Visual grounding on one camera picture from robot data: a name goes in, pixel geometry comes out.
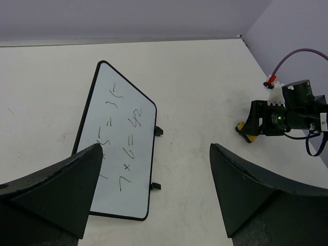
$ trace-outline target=handwritten equation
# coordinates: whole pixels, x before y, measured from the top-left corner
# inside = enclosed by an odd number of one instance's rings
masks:
[[[124,95],[120,95],[117,91],[115,91],[116,83],[113,86],[112,90],[109,90],[108,93],[108,101],[105,101],[105,104],[108,105],[108,107],[112,107],[114,110],[120,110],[120,105],[123,103]],[[133,136],[134,131],[137,130],[137,128],[141,128],[141,121],[142,121],[142,108],[134,109],[131,112],[131,116],[126,119],[132,126],[132,131],[129,133],[129,135],[126,137],[126,145],[122,147],[122,154],[125,154],[128,156],[129,161],[127,163],[122,163],[119,176],[118,176],[118,186],[119,191],[121,192],[123,190],[123,183],[131,184],[131,176],[133,175],[133,168],[134,168],[134,160],[136,158],[134,154],[134,145],[136,144],[137,139]],[[103,160],[106,160],[106,149],[110,148],[111,140],[108,139],[107,134],[102,133],[108,133],[108,128],[112,126],[119,126],[122,122],[115,121],[112,116],[109,116],[107,122],[102,126],[99,126],[98,129],[98,135],[96,142],[103,146]],[[108,177],[100,174],[99,175],[102,178],[108,179]]]

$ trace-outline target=cable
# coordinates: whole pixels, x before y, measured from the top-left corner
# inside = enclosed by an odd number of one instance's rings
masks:
[[[321,142],[321,145],[320,145],[320,147],[319,147],[319,150],[318,150],[318,152],[316,153],[316,154],[312,154],[311,153],[311,151],[310,151],[310,146],[309,146],[309,139],[311,138],[311,132],[308,134],[308,136],[307,136],[307,138],[306,138],[306,140],[305,140],[305,147],[306,147],[306,152],[310,155],[310,156],[319,156],[321,153],[322,153],[322,151],[323,151],[323,149],[324,149],[324,147],[325,147],[325,145],[326,145],[326,142],[328,141],[328,133],[327,132],[324,132],[323,133],[323,138],[322,138],[322,142]]]
[[[268,80],[268,83],[271,84],[275,81],[276,79],[276,73],[278,71],[278,69],[281,67],[281,65],[289,58],[291,57],[292,55],[298,53],[298,52],[312,52],[312,53],[315,53],[317,55],[320,55],[322,58],[326,59],[328,61],[328,56],[323,54],[322,52],[318,51],[318,50],[314,50],[314,49],[308,49],[308,48],[303,48],[303,49],[298,49],[298,50],[294,50],[292,51],[291,53],[289,53],[287,56],[285,56],[280,62],[279,64],[276,66],[275,70],[273,70],[273,73],[271,75],[271,77],[269,78]]]
[[[310,137],[309,136],[306,136],[306,137],[293,137],[293,136],[289,136],[287,135],[286,133],[284,133],[284,135],[290,139],[293,139],[293,140],[306,140],[307,138],[314,138],[314,137],[318,137],[320,136],[320,133],[315,133],[313,135],[311,135]]]

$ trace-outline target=black cable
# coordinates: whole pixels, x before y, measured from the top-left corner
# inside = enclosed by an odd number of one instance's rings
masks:
[[[290,139],[293,139],[293,140],[306,140],[306,139],[308,138],[308,136],[306,136],[306,137],[292,137],[292,136],[287,135],[286,133],[284,133],[284,135],[285,135],[286,137],[290,138]],[[310,138],[317,137],[317,136],[320,136],[320,133],[315,133],[315,134],[311,135],[311,136],[309,137],[309,139],[310,139]]]
[[[311,138],[311,132],[308,134],[308,136],[306,137],[306,140],[305,140],[305,147],[306,147],[306,151],[307,151],[307,153],[310,155],[310,156],[319,156],[321,153],[322,153],[322,151],[323,151],[323,149],[324,149],[324,147],[325,147],[325,145],[326,145],[326,142],[328,141],[328,132],[324,132],[323,133],[323,137],[322,137],[322,142],[321,142],[321,145],[320,145],[320,147],[319,147],[319,150],[318,150],[318,152],[316,153],[316,154],[312,154],[311,153],[311,151],[310,151],[310,146],[309,146],[309,139]]]

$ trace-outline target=yellow object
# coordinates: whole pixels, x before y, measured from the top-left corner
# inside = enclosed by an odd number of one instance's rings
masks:
[[[257,136],[246,135],[241,133],[241,129],[244,127],[244,125],[245,122],[241,121],[235,128],[236,132],[239,133],[239,135],[241,135],[246,140],[246,142],[248,143],[254,142],[257,139]]]

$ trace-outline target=black clip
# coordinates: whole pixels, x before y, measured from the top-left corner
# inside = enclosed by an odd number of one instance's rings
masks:
[[[161,185],[158,183],[151,183],[150,184],[150,190],[161,190]]]
[[[158,126],[155,126],[155,131],[154,131],[154,133],[155,133],[155,136],[156,136],[156,137],[160,137],[160,136],[163,135],[163,130],[162,130],[160,127],[158,127]]]

